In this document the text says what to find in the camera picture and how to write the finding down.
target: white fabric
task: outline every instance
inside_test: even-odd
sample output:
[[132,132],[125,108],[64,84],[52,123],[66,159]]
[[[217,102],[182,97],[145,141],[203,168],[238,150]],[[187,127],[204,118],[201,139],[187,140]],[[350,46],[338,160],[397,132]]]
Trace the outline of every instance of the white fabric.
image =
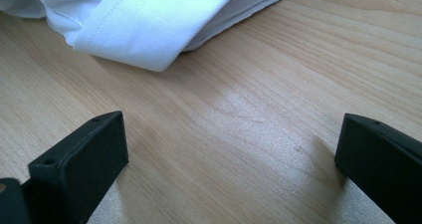
[[[10,5],[13,2],[4,1],[0,0],[0,9],[19,15],[10,9],[16,7]],[[198,48],[276,1],[41,0],[40,7],[38,0],[33,4],[40,7],[38,11],[45,8],[49,25],[75,51],[163,71],[180,52]]]

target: black object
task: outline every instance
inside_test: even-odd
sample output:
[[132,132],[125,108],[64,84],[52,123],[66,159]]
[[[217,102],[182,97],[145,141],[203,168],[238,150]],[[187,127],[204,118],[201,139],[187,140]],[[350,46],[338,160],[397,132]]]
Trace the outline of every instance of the black object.
[[122,113],[97,116],[29,163],[22,186],[0,179],[0,223],[87,223],[127,163]]
[[421,142],[380,121],[347,113],[335,165],[393,221],[422,223]]

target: small hole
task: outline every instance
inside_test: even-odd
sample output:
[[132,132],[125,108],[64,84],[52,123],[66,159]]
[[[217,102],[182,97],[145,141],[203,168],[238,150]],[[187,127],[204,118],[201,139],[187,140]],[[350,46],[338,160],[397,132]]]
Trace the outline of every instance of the small hole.
[[44,160],[45,165],[51,165],[51,164],[54,164],[55,162],[56,162],[56,158],[49,158],[49,159]]
[[6,190],[6,185],[3,183],[0,183],[0,193],[2,193],[4,190]]

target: wood grain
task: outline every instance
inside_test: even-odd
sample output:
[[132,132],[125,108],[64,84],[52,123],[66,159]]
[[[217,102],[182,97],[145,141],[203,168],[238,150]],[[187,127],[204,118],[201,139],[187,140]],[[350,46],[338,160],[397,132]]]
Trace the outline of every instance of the wood grain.
[[0,14],[0,176],[122,110],[91,223],[390,223],[333,154],[345,112],[422,140],[421,28],[422,0],[284,0],[152,73]]

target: wooden surface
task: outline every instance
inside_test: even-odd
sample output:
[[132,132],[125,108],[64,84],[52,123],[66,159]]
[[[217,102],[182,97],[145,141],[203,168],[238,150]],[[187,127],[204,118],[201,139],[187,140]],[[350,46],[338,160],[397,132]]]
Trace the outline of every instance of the wooden surface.
[[422,140],[422,0],[284,0],[163,73],[0,14],[0,176],[122,110],[130,164],[91,223],[389,223],[334,168],[345,112]]

